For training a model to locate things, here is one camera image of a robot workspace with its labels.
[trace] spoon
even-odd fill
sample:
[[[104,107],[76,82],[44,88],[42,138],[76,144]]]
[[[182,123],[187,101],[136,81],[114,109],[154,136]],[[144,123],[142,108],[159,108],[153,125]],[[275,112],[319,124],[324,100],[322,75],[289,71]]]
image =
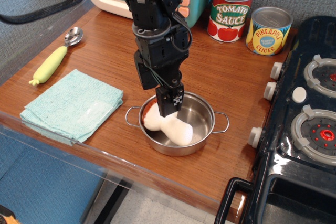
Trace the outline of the spoon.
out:
[[[79,27],[74,27],[66,34],[64,38],[64,46],[57,48],[36,70],[33,79],[29,84],[35,86],[40,83],[45,83],[56,71],[61,64],[64,56],[67,54],[68,46],[77,44],[83,37],[83,30]]]

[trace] toy stove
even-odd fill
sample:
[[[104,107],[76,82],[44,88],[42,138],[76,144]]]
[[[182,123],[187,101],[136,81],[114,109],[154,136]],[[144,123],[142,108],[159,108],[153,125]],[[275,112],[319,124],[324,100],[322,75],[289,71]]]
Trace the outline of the toy stove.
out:
[[[303,22],[271,77],[266,125],[249,138],[253,181],[230,180],[215,223],[236,191],[247,194],[240,223],[336,223],[336,18]]]

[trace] stove knob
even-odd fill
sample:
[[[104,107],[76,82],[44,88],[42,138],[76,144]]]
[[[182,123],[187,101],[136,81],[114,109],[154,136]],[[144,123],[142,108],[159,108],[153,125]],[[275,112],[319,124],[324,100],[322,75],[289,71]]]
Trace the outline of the stove knob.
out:
[[[266,85],[266,89],[264,92],[264,98],[268,101],[271,101],[274,95],[275,87],[277,83],[276,82],[268,82]]]
[[[252,128],[250,137],[248,138],[248,144],[252,145],[253,148],[257,148],[261,133],[263,132],[263,128]]]
[[[307,92],[303,87],[296,87],[292,93],[292,99],[296,103],[302,103],[307,97]]]
[[[279,79],[281,69],[282,69],[282,63],[274,62],[274,65],[271,71],[271,78],[277,81]]]

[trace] stainless steel pot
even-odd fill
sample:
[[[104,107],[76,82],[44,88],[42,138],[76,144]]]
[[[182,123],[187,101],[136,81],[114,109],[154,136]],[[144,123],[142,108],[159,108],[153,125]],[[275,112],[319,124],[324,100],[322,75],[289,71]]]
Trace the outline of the stainless steel pot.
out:
[[[224,133],[229,128],[229,118],[223,112],[214,112],[209,103],[197,94],[190,92],[184,93],[182,108],[178,113],[177,118],[183,122],[189,123],[193,127],[193,139],[187,146],[178,146],[167,138],[162,131],[149,131],[142,123],[142,113],[147,104],[150,103],[156,96],[149,98],[142,107],[134,106],[128,109],[125,119],[128,125],[140,127],[142,132],[148,137],[148,143],[158,152],[168,156],[185,156],[192,154],[201,149],[206,138],[211,133]],[[128,114],[133,109],[140,109],[139,125],[131,124],[128,121]],[[227,126],[223,131],[213,131],[215,126],[215,113],[222,114],[227,119]]]

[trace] folded cloth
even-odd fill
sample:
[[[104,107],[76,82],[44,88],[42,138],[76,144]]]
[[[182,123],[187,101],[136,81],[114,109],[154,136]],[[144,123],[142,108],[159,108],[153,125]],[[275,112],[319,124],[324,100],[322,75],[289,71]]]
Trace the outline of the folded cloth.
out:
[[[84,142],[122,104],[122,96],[123,91],[73,70],[25,106],[20,117],[48,138]]]

